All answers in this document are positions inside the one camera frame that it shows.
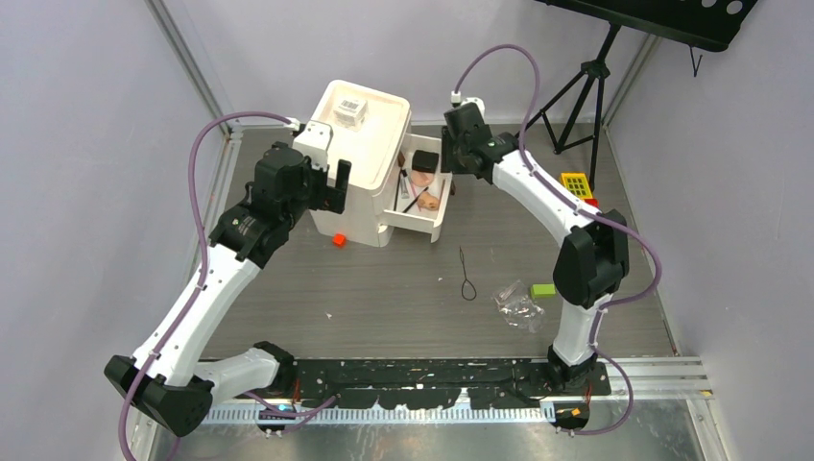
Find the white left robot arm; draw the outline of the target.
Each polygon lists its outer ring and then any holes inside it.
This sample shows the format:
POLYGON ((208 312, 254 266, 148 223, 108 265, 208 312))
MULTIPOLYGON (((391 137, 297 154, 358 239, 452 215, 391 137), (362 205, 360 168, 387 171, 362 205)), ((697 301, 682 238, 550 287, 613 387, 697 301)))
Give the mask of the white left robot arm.
POLYGON ((294 357, 268 341, 219 361, 204 347, 237 296, 265 268, 308 210, 345 210, 352 164, 319 167, 275 143, 255 164, 245 195, 219 218, 198 273, 153 335, 136 352, 113 356, 105 376, 130 405, 177 437, 192 433, 214 405, 264 390, 286 396, 296 383, 294 357))

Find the beige makeup sponge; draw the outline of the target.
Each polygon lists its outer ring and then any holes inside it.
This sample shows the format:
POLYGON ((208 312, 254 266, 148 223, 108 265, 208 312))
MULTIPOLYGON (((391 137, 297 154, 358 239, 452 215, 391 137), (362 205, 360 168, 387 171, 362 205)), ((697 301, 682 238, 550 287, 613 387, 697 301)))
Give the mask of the beige makeup sponge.
POLYGON ((421 209, 436 211, 440 207, 440 199, 432 194, 423 192, 418 196, 417 205, 421 209))

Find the clear plastic bag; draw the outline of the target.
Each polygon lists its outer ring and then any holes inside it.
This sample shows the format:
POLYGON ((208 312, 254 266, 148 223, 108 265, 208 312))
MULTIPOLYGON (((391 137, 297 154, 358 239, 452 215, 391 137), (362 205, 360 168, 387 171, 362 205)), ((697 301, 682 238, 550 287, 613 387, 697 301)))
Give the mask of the clear plastic bag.
POLYGON ((545 311, 531 297, 531 289, 522 281, 516 280, 498 288, 491 295, 497 311, 504 321, 513 328, 529 333, 542 330, 545 311))

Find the pink powder puff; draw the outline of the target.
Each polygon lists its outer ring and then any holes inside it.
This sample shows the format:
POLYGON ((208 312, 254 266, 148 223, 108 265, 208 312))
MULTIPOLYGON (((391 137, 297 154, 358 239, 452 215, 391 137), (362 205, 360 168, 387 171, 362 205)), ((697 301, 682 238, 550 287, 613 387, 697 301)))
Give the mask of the pink powder puff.
POLYGON ((416 187, 428 187, 435 180, 436 175, 432 172, 423 172, 419 170, 412 170, 410 173, 410 181, 416 187))

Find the black hair loop tool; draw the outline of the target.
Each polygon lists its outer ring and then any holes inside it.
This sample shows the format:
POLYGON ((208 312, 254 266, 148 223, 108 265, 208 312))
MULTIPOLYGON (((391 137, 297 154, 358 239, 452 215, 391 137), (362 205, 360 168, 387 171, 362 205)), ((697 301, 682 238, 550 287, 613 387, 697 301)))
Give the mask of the black hair loop tool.
POLYGON ((476 287, 474 286, 474 284, 472 283, 472 281, 468 277, 467 265, 466 265, 466 256, 465 256, 465 253, 464 253, 462 247, 459 248, 459 260, 460 260, 460 263, 461 263, 462 275, 463 275, 463 280, 462 280, 461 289, 460 289, 461 296, 465 301, 468 301, 468 302, 475 301, 476 298, 477 298, 478 292, 477 292, 476 287))

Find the black compact case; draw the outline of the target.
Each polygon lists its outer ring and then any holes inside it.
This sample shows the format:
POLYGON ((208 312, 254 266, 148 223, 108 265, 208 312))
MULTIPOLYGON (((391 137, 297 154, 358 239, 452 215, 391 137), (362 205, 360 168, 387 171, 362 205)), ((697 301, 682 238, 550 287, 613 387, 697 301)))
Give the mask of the black compact case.
POLYGON ((438 153, 425 150, 416 150, 412 156, 411 169, 421 173, 434 174, 440 163, 438 153))

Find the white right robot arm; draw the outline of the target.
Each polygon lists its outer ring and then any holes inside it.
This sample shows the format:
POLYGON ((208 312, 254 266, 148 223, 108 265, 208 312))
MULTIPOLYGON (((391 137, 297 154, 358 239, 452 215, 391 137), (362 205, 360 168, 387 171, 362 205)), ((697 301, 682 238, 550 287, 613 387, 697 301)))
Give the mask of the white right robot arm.
POLYGON ((547 352, 548 386, 581 387, 597 361, 597 334, 607 304, 630 269, 624 217, 600 212, 548 174, 511 133, 493 133, 473 102, 444 115, 442 167, 506 192, 549 231, 559 253, 552 280, 563 298, 559 329, 547 352))

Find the white small cream tube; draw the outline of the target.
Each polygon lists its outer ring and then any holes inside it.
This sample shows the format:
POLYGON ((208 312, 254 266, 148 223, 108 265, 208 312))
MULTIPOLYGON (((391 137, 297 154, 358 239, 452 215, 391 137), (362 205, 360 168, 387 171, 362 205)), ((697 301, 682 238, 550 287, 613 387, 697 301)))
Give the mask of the white small cream tube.
POLYGON ((410 191, 407 185, 407 181, 404 177, 401 177, 399 179, 399 192, 402 200, 407 200, 410 198, 410 191))

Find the white barcode box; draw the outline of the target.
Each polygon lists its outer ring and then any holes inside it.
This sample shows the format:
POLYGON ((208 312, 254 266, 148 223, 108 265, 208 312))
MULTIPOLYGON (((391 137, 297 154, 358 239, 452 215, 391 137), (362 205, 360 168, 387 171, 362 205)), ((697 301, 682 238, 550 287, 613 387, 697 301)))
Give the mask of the white barcode box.
POLYGON ((333 106, 336 123, 345 129, 358 132, 365 124, 369 112, 366 99, 344 97, 333 106))

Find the black makeup pencil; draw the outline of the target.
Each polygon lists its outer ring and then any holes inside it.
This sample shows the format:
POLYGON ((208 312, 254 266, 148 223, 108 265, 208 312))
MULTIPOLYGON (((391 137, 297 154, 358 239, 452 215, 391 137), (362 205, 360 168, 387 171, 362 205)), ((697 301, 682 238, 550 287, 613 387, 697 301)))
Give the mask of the black makeup pencil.
POLYGON ((416 194, 416 197, 410 202, 408 206, 406 206, 402 213, 408 213, 413 208, 417 208, 418 210, 422 210, 422 196, 428 191, 427 187, 424 187, 420 192, 416 194))

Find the white drawer organizer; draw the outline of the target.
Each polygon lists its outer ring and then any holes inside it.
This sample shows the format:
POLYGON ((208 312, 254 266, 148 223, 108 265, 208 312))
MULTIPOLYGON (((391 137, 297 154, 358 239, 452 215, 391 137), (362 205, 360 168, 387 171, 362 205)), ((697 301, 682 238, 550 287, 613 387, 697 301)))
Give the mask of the white drawer organizer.
POLYGON ((426 233, 431 242, 439 240, 452 188, 452 176, 441 171, 441 161, 426 192, 440 199, 439 209, 413 208, 402 213, 423 189, 410 181, 413 153, 416 150, 441 153, 439 138, 412 133, 411 105, 406 99, 334 80, 328 84, 310 120, 326 123, 333 130, 328 149, 329 181, 335 181, 340 159, 352 164, 345 211, 311 213, 320 234, 333 237, 340 233, 348 241, 372 247, 387 246, 396 229, 426 233), (333 106, 344 97, 366 99, 369 103, 365 124, 358 132, 340 127, 334 119, 333 106), (410 191, 407 200, 400 197, 401 177, 406 179, 410 191))

